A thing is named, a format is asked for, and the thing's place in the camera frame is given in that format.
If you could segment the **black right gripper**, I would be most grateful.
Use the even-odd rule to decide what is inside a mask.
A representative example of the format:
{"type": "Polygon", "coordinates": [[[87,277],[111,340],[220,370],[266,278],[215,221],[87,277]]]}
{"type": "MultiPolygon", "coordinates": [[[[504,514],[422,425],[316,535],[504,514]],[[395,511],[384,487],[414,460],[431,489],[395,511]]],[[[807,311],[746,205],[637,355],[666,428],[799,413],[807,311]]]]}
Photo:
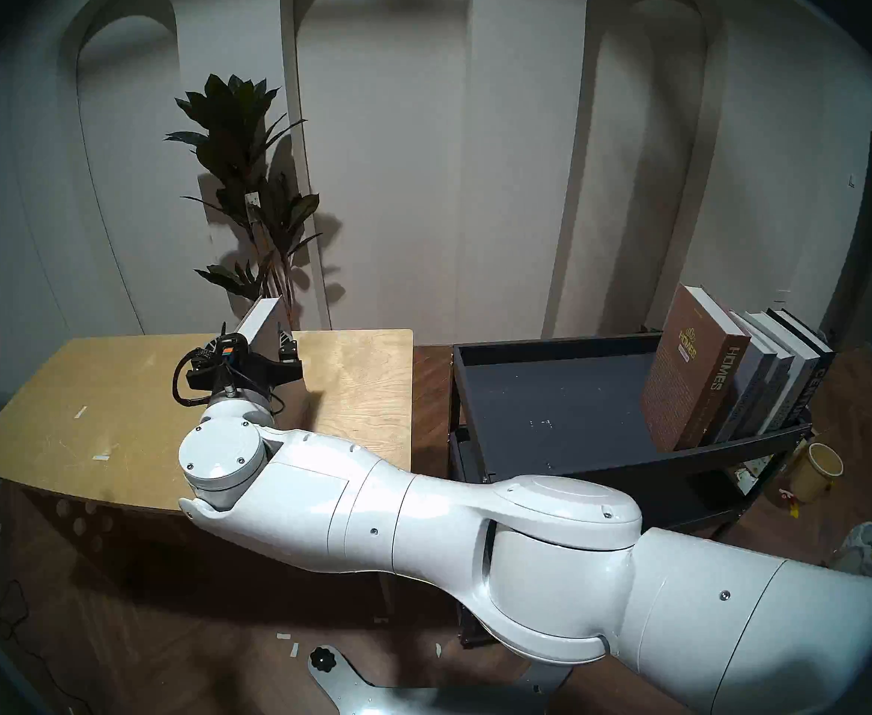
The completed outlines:
{"type": "MultiPolygon", "coordinates": [[[[227,334],[225,320],[216,341],[221,341],[227,334]]],[[[191,366],[185,376],[188,387],[208,393],[201,398],[186,398],[185,405],[209,405],[215,395],[230,395],[227,388],[232,388],[234,393],[239,389],[250,390],[271,400],[276,398],[273,392],[276,387],[303,379],[298,343],[291,330],[280,322],[277,360],[234,348],[225,349],[225,353],[220,354],[210,347],[198,347],[185,354],[185,363],[191,366]]]]}

